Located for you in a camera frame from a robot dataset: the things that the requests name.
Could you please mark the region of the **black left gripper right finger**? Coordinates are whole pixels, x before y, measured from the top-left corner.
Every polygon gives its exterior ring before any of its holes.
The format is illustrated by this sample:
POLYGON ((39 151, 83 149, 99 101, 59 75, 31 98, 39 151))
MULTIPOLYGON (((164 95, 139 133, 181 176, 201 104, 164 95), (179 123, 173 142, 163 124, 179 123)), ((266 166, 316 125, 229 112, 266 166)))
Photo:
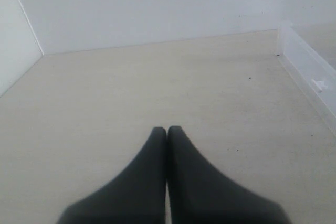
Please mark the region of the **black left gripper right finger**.
POLYGON ((282 207, 222 174, 180 126, 167 134, 173 223, 286 223, 282 207))

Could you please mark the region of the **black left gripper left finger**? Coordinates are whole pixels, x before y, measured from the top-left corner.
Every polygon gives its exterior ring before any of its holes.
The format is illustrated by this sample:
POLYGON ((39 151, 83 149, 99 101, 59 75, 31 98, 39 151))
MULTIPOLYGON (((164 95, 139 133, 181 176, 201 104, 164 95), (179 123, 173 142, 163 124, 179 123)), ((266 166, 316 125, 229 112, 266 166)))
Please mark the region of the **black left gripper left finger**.
POLYGON ((58 223, 165 223, 166 130, 154 127, 112 181, 70 205, 58 223))

